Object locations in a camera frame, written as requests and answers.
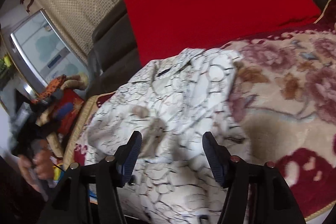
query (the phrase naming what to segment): clamp jaw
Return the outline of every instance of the clamp jaw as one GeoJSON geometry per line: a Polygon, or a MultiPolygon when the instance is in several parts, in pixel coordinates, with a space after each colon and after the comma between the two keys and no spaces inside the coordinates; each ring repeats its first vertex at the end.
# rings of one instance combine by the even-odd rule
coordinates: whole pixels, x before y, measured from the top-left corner
{"type": "Polygon", "coordinates": [[[244,222],[249,188],[250,224],[305,224],[291,190],[273,162],[254,165],[231,156],[211,132],[203,135],[202,143],[216,182],[228,188],[218,224],[244,222]]]}
{"type": "Polygon", "coordinates": [[[127,144],[99,163],[80,166],[74,162],[55,187],[38,224],[127,224],[117,187],[131,180],[142,137],[134,131],[127,144]],[[89,184],[96,184],[98,215],[91,211],[89,184]]]}

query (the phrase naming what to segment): crumpled fabric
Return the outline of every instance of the crumpled fabric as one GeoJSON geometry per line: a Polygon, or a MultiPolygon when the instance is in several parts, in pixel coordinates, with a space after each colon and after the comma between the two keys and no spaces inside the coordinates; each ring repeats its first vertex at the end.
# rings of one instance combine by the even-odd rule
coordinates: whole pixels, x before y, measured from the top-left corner
{"type": "Polygon", "coordinates": [[[134,186],[118,188],[124,214],[152,223],[216,223],[226,189],[213,178],[202,148],[211,131],[232,155],[248,160],[250,141],[228,106],[236,51],[185,49],[150,61],[97,111],[81,141],[85,164],[113,155],[133,131],[142,134],[134,186]]]}

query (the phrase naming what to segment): red blanket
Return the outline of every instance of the red blanket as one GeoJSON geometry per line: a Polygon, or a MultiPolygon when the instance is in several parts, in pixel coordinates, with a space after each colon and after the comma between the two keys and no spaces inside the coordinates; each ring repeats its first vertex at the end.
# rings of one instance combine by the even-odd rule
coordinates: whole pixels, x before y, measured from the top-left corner
{"type": "Polygon", "coordinates": [[[314,22],[312,0],[125,0],[140,60],[314,22]]]}

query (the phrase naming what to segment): wall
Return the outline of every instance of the wall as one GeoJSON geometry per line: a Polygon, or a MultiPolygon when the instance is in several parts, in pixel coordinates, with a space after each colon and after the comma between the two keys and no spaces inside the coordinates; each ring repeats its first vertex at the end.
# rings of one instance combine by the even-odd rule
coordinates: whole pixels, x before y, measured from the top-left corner
{"type": "Polygon", "coordinates": [[[18,170],[16,165],[17,158],[10,152],[9,140],[11,137],[11,131],[9,126],[9,116],[7,112],[0,106],[0,156],[11,165],[14,169],[18,170]]]}
{"type": "Polygon", "coordinates": [[[13,28],[28,16],[20,0],[5,0],[0,8],[1,32],[4,39],[8,39],[13,28]]]}
{"type": "MultiPolygon", "coordinates": [[[[28,16],[26,9],[20,4],[20,0],[5,0],[0,9],[1,32],[4,39],[8,39],[12,29],[24,18],[28,16]]],[[[0,57],[6,52],[4,45],[0,45],[0,57]]],[[[0,155],[15,169],[16,157],[11,155],[9,138],[11,136],[9,127],[9,115],[0,106],[0,155]]]]}

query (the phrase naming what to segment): metal rivet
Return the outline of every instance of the metal rivet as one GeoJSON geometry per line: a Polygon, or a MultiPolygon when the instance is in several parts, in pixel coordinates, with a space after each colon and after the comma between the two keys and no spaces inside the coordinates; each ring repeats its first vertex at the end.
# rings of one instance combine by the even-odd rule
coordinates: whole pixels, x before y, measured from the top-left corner
{"type": "Polygon", "coordinates": [[[79,167],[79,163],[77,162],[73,162],[72,164],[70,164],[70,169],[76,169],[77,167],[79,167]]]}
{"type": "Polygon", "coordinates": [[[238,156],[231,156],[230,160],[233,161],[233,162],[238,162],[238,161],[240,161],[240,158],[238,156]]]}
{"type": "Polygon", "coordinates": [[[268,162],[266,162],[266,166],[269,167],[269,168],[274,168],[275,167],[275,163],[272,162],[272,161],[268,161],[268,162]]]}
{"type": "Polygon", "coordinates": [[[107,156],[107,157],[105,158],[105,160],[106,160],[107,162],[114,161],[114,159],[115,159],[114,156],[107,156]]]}

